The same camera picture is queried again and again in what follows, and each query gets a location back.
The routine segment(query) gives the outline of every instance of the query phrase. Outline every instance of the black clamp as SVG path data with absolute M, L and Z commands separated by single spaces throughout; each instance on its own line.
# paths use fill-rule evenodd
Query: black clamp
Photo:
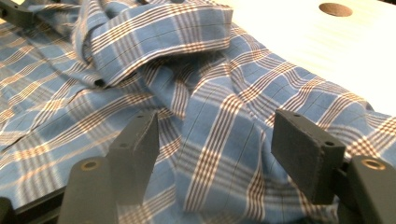
M 345 146 L 302 115 L 277 110 L 272 153 L 312 204 L 340 199 L 340 223 L 396 220 L 396 170 L 378 158 L 344 161 Z
M 0 198 L 0 223 L 117 224 L 119 205 L 141 204 L 160 153 L 156 112 L 135 115 L 105 157 L 77 162 L 67 186 L 14 210 Z
M 34 25 L 33 12 L 11 0 L 0 0 L 0 19 L 3 19 L 21 28 L 30 28 Z

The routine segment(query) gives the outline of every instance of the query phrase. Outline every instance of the plaid fabric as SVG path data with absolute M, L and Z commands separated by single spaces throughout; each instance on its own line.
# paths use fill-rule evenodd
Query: plaid fabric
M 271 154 L 277 108 L 396 165 L 396 118 L 279 58 L 210 1 L 30 2 L 36 26 L 0 25 L 0 195 L 20 207 L 107 154 L 130 118 L 157 110 L 161 154 L 121 223 L 334 222 Z

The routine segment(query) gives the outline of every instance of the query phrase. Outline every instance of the white table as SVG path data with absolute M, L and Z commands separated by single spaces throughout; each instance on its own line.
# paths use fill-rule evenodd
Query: white table
M 396 6 L 375 0 L 216 0 L 272 52 L 396 116 Z M 353 10 L 334 17 L 318 6 Z

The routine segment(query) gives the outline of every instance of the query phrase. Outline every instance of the fabric fold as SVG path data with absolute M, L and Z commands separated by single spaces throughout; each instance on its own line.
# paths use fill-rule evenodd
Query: fabric fold
M 92 32 L 92 60 L 107 86 L 166 55 L 224 49 L 232 10 L 211 5 L 144 5 L 123 11 Z
M 108 17 L 97 0 L 82 2 L 72 34 L 72 44 L 77 56 L 83 61 L 88 61 L 90 58 L 88 38 L 92 30 L 106 22 Z

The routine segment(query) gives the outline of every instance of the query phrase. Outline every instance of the fabric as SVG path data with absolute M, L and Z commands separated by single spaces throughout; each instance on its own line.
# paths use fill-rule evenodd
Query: fabric
M 346 159 L 396 165 L 396 118 L 278 57 L 231 8 L 147 2 L 37 0 L 35 28 L 0 25 L 0 196 L 14 207 L 66 185 L 144 110 L 158 111 L 161 153 L 120 223 L 336 221 L 336 201 L 310 204 L 271 154 L 277 108 L 340 139 Z

